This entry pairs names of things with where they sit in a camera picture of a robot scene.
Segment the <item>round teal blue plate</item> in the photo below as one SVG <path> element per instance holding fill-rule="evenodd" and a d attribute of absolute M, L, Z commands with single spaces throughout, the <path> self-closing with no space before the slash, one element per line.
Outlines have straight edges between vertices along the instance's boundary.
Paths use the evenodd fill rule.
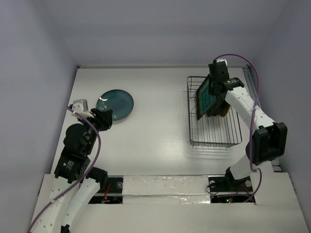
<path fill-rule="evenodd" d="M 113 89 L 99 97 L 96 108 L 100 111 L 112 110 L 112 120 L 119 121 L 131 114 L 134 108 L 134 99 L 125 90 Z"/>

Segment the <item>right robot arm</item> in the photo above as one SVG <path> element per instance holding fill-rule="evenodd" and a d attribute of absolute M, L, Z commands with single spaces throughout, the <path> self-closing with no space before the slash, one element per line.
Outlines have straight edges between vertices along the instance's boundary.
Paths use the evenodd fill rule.
<path fill-rule="evenodd" d="M 258 166 L 285 152 L 288 128 L 267 116 L 253 100 L 239 78 L 230 78 L 225 60 L 209 64 L 208 93 L 215 101 L 208 107 L 208 116 L 224 116 L 233 107 L 249 129 L 245 155 L 225 172 L 221 183 L 228 190 L 237 189 Z"/>

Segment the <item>square green glazed plate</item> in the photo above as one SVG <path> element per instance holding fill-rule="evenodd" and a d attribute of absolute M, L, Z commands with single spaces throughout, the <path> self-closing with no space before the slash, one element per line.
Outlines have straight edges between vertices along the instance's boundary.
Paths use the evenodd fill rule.
<path fill-rule="evenodd" d="M 209 79 L 210 75 L 204 79 L 199 88 L 196 90 L 196 114 L 197 121 L 199 121 L 203 115 L 208 117 L 216 116 L 212 113 L 212 106 L 215 103 L 215 96 L 209 94 Z"/>

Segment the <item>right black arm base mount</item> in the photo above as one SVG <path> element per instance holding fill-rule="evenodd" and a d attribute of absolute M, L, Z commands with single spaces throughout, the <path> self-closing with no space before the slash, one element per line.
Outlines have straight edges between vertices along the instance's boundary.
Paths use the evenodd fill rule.
<path fill-rule="evenodd" d="M 250 177 L 233 185 L 228 185 L 224 176 L 210 176 L 206 192 L 210 195 L 210 203 L 255 203 L 252 197 L 253 187 Z"/>

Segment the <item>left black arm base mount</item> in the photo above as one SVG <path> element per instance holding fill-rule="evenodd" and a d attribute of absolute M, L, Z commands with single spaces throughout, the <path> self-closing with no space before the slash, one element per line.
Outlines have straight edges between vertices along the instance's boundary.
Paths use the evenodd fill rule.
<path fill-rule="evenodd" d="M 100 189 L 89 204 L 122 204 L 123 176 L 109 176 L 106 189 Z"/>

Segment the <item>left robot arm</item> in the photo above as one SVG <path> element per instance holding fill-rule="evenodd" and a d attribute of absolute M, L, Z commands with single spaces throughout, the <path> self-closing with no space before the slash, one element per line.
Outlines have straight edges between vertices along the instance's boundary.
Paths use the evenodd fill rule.
<path fill-rule="evenodd" d="M 31 222 L 30 233 L 72 232 L 92 197 L 109 188 L 107 171 L 95 167 L 96 160 L 89 155 L 94 144 L 101 143 L 99 133 L 111 128 L 113 111 L 93 108 L 83 112 L 74 105 L 68 110 L 78 123 L 66 130 L 49 202 Z"/>

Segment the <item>square black floral plate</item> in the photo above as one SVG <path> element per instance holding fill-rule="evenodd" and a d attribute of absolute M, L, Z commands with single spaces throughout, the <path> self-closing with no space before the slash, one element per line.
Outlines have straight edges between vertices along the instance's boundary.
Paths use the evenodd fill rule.
<path fill-rule="evenodd" d="M 230 105 L 220 96 L 216 97 L 216 109 L 214 116 L 225 117 L 230 109 Z"/>
<path fill-rule="evenodd" d="M 220 96 L 215 96 L 215 100 L 211 103 L 207 109 L 207 116 L 214 117 L 217 116 L 222 111 L 222 98 Z"/>

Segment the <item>round tan bird plate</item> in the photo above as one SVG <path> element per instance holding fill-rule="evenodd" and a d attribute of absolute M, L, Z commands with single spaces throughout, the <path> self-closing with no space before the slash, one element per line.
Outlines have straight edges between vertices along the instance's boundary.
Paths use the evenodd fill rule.
<path fill-rule="evenodd" d="M 224 101 L 221 105 L 221 110 L 219 112 L 219 116 L 225 117 L 229 110 L 231 109 L 231 105 Z"/>

